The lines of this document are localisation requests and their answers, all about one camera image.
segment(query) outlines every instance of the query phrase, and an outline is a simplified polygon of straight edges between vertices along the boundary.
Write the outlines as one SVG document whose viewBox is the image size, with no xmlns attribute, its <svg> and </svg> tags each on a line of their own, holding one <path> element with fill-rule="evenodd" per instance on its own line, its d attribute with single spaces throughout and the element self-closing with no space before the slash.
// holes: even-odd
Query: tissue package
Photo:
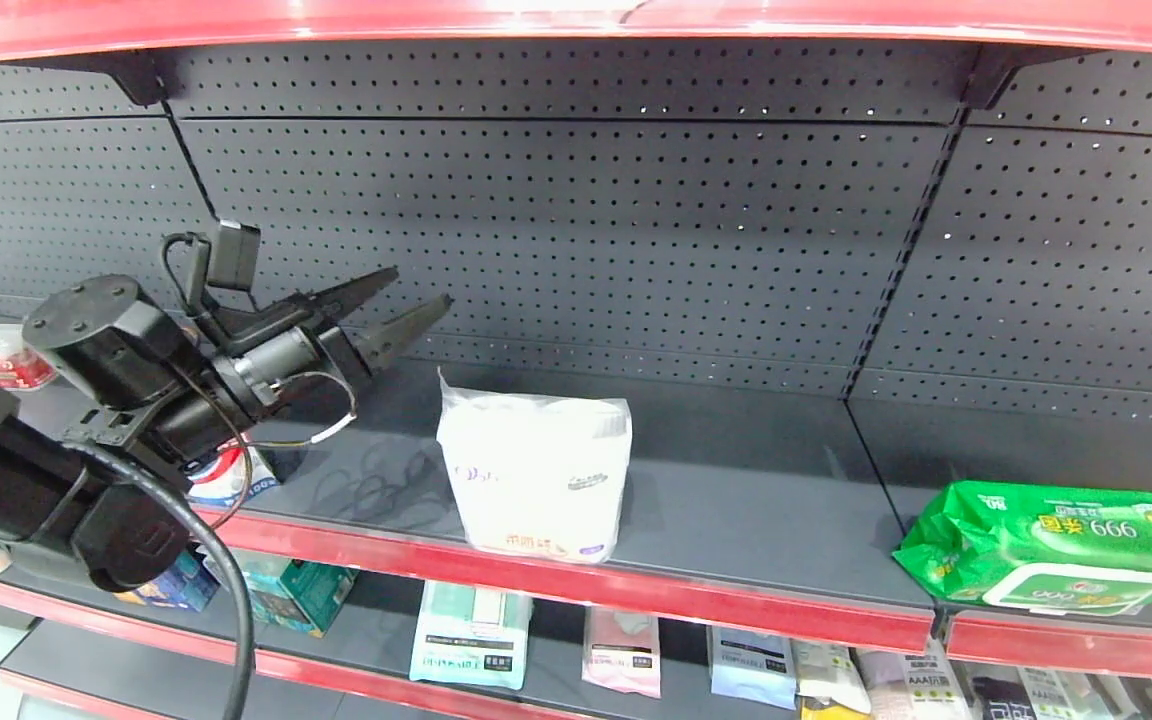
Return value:
<svg viewBox="0 0 1152 720">
<path fill-rule="evenodd" d="M 942 600 L 1119 615 L 1152 601 L 1152 493 L 957 482 L 893 555 Z"/>
<path fill-rule="evenodd" d="M 529 596 L 426 579 L 407 676 L 517 691 L 530 621 Z"/>
<path fill-rule="evenodd" d="M 972 711 L 940 643 L 925 655 L 856 651 L 873 717 L 882 720 L 972 720 Z"/>
<path fill-rule="evenodd" d="M 823 707 L 841 705 L 869 714 L 869 692 L 847 646 L 809 641 L 793 641 L 791 646 L 799 696 L 823 702 Z"/>
<path fill-rule="evenodd" d="M 276 486 L 278 478 L 260 452 L 251 448 L 252 484 L 247 498 Z M 187 468 L 187 477 L 194 484 L 189 488 L 189 501 L 209 507 L 229 507 L 238 500 L 243 488 L 243 454 L 238 444 L 229 441 L 215 452 L 215 458 L 205 464 Z"/>
<path fill-rule="evenodd" d="M 202 612 L 211 602 L 212 596 L 215 596 L 217 588 L 211 573 L 187 551 L 180 553 L 177 560 L 159 577 L 134 591 L 115 593 L 114 597 L 132 605 Z"/>
<path fill-rule="evenodd" d="M 509 555 L 607 560 L 630 461 L 626 401 L 442 387 L 438 442 L 468 541 Z"/>
<path fill-rule="evenodd" d="M 659 698 L 659 620 L 641 612 L 590 607 L 579 679 L 616 692 Z"/>
<path fill-rule="evenodd" d="M 781 635 L 708 627 L 708 691 L 794 710 L 794 647 Z"/>
</svg>

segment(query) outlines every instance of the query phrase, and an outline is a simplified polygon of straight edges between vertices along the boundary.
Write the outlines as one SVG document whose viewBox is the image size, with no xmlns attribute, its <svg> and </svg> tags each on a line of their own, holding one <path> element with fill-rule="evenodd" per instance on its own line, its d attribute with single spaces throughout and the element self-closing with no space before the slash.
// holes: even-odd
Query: black cable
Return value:
<svg viewBox="0 0 1152 720">
<path fill-rule="evenodd" d="M 256 669 L 256 643 L 252 629 L 251 596 L 247 593 L 247 583 L 243 581 L 243 571 L 238 569 L 238 561 L 234 560 L 229 548 L 225 547 L 225 543 L 217 537 L 215 530 L 207 526 L 207 523 L 189 507 L 184 498 L 152 478 L 145 470 L 141 470 L 131 462 L 94 445 L 82 442 L 63 442 L 61 445 L 69 450 L 81 452 L 81 454 L 100 462 L 101 465 L 115 471 L 119 477 L 141 488 L 141 492 L 162 506 L 173 518 L 179 520 L 180 524 L 194 533 L 202 546 L 206 548 L 207 555 L 215 560 L 225 583 L 229 585 L 229 593 L 234 596 L 234 607 L 238 612 L 238 632 L 234 637 L 234 680 L 229 683 L 229 698 L 225 702 L 225 712 L 221 717 L 223 720 L 241 720 L 243 707 L 247 705 L 247 688 L 251 684 L 252 670 Z"/>
</svg>

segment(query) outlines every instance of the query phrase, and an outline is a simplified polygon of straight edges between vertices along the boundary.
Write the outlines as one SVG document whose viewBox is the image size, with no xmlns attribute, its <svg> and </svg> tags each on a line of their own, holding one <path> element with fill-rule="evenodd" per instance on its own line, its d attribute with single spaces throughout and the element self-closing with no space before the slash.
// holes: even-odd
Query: metal bracket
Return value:
<svg viewBox="0 0 1152 720">
<path fill-rule="evenodd" d="M 65 55 L 60 58 L 29 58 L 5 60 L 0 65 L 17 65 L 23 68 L 52 70 L 76 70 L 76 73 L 105 73 L 132 104 L 147 108 L 168 99 L 166 86 L 154 68 L 154 59 L 143 50 L 119 51 L 119 53 L 93 53 L 91 55 Z"/>
<path fill-rule="evenodd" d="M 1056 60 L 1101 53 L 1085 47 L 1044 47 L 1041 45 L 984 45 L 977 55 L 972 78 L 963 92 L 968 108 L 993 109 L 1020 68 L 1055 63 Z"/>
</svg>

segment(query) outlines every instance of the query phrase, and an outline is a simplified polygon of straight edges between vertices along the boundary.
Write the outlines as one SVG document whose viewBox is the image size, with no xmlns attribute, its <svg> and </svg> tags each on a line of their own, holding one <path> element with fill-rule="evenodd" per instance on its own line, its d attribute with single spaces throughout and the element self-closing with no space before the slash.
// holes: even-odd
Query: cardboard box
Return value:
<svg viewBox="0 0 1152 720">
<path fill-rule="evenodd" d="M 358 577 L 358 570 L 334 564 L 247 550 L 230 552 L 247 579 L 255 619 L 316 638 L 328 631 Z M 204 562 L 215 570 L 214 560 L 207 558 Z"/>
<path fill-rule="evenodd" d="M 152 582 L 114 597 L 134 605 L 202 612 L 217 593 L 217 579 L 211 577 L 194 553 L 187 551 L 180 553 L 177 561 Z"/>
</svg>

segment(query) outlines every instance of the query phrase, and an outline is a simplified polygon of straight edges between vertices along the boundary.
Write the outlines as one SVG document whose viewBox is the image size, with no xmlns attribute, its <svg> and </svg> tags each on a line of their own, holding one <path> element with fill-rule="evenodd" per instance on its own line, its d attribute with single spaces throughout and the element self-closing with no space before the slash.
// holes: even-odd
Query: shelf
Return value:
<svg viewBox="0 0 1152 720">
<path fill-rule="evenodd" d="M 114 719 L 207 720 L 219 717 L 232 667 L 196 657 L 44 623 L 0 664 L 0 680 L 23 694 Z M 252 679 L 247 720 L 435 720 L 417 708 L 349 697 L 321 688 Z"/>
<path fill-rule="evenodd" d="M 783 715 L 773 707 L 708 694 L 705 628 L 684 621 L 664 620 L 660 624 L 664 700 L 579 682 L 586 609 L 567 602 L 536 601 L 529 669 L 522 691 L 412 683 L 407 680 L 407 669 L 420 608 L 420 584 L 419 579 L 394 575 L 362 574 L 323 638 L 275 626 L 257 626 L 256 642 L 260 649 L 257 670 L 271 679 L 483 720 L 498 717 L 567 720 L 590 715 L 626 720 L 691 717 L 774 720 Z M 0 579 L 0 605 L 111 638 L 146 644 L 157 651 L 184 653 L 220 665 L 232 659 L 232 646 L 226 638 L 233 635 L 233 611 L 223 593 L 200 614 L 160 611 L 116 601 L 94 589 L 9 569 Z M 166 632 L 158 632 L 160 627 Z M 101 683 L 118 687 L 115 679 L 101 679 Z M 123 705 L 137 703 L 123 702 Z"/>
<path fill-rule="evenodd" d="M 1152 423 L 886 401 L 850 407 L 905 523 L 955 479 L 1152 488 Z M 1104 619 L 948 611 L 947 651 L 958 660 L 1152 677 L 1152 604 L 1139 615 Z"/>
<path fill-rule="evenodd" d="M 435 365 L 407 359 L 359 420 L 225 525 L 233 546 L 367 570 L 516 589 L 568 602 L 918 652 L 931 601 L 890 560 L 901 530 L 841 402 L 670 382 L 444 365 L 448 382 L 627 397 L 634 414 L 620 541 L 607 564 L 490 555 L 463 541 L 442 453 Z M 22 416 L 56 433 L 81 396 L 53 382 Z M 253 434 L 333 423 L 329 393 Z M 687 409 L 681 414 L 680 409 Z M 829 552 L 818 552 L 827 547 Z"/>
<path fill-rule="evenodd" d="M 0 0 L 0 60 L 103 50 L 393 37 L 847 36 L 1152 51 L 1152 5 L 1132 0 L 687 3 L 658 0 Z"/>
</svg>

